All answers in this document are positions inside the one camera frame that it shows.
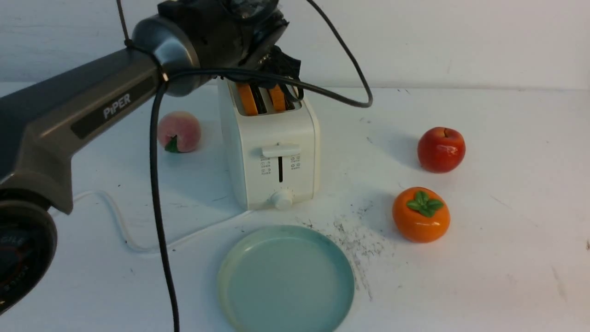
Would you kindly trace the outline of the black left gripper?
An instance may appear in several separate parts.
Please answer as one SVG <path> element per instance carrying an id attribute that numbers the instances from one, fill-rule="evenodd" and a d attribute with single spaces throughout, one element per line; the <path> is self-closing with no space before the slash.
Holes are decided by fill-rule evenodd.
<path id="1" fill-rule="evenodd" d="M 275 44 L 289 22 L 277 0 L 167 0 L 158 14 L 181 28 L 200 67 L 258 69 L 299 80 L 301 61 Z M 278 83 L 286 101 L 302 101 L 302 90 Z"/>

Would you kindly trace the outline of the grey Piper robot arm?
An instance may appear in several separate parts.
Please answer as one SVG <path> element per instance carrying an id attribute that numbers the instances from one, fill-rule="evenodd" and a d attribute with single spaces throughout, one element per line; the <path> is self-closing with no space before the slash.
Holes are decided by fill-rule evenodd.
<path id="1" fill-rule="evenodd" d="M 166 0 L 124 49 L 1 98 L 1 311 L 27 296 L 57 248 L 49 208 L 71 213 L 72 156 L 174 75 L 186 96 L 214 69 L 256 70 L 288 26 L 276 0 Z"/>

